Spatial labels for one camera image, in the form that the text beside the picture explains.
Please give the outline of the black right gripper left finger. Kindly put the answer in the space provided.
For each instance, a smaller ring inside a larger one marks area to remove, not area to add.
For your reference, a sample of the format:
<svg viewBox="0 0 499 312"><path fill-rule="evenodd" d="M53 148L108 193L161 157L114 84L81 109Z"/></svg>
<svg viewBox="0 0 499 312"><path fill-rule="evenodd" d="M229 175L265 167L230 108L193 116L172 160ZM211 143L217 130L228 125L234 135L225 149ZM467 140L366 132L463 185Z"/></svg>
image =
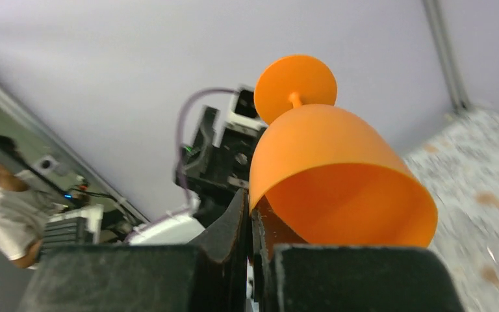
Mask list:
<svg viewBox="0 0 499 312"><path fill-rule="evenodd" d="M45 255L19 311L244 311L248 193L186 244L70 245Z"/></svg>

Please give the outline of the orange wine glass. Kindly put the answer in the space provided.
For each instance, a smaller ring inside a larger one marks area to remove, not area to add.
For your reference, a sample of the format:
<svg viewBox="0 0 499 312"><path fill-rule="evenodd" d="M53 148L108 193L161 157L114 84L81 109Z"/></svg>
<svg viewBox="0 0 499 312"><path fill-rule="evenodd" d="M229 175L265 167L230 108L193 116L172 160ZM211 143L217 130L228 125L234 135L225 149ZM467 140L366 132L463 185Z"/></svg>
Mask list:
<svg viewBox="0 0 499 312"><path fill-rule="evenodd" d="M433 240L436 204L383 137L336 106L321 60L290 55L263 71L254 104L267 124L249 172L249 209L268 203L319 245L415 246Z"/></svg>

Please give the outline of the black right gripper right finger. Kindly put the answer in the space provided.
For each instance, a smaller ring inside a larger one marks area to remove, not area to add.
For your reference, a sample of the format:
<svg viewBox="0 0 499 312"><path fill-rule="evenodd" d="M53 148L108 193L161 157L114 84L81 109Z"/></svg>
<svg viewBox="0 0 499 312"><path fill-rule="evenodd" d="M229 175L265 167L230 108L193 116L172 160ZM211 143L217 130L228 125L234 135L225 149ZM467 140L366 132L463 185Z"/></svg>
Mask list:
<svg viewBox="0 0 499 312"><path fill-rule="evenodd" d="M261 200L251 213L261 311L462 311L442 261L423 248L305 242Z"/></svg>

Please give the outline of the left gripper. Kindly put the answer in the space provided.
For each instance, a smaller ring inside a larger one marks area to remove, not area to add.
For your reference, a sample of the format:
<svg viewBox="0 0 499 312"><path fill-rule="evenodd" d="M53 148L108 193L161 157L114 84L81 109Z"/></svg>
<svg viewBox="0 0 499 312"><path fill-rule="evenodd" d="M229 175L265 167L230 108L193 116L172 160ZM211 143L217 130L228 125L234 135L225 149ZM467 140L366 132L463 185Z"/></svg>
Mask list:
<svg viewBox="0 0 499 312"><path fill-rule="evenodd" d="M218 109L205 106L190 146L181 148L187 189L200 199L228 203L240 188L247 188L251 159L265 127L254 130L224 123L220 143L214 145Z"/></svg>

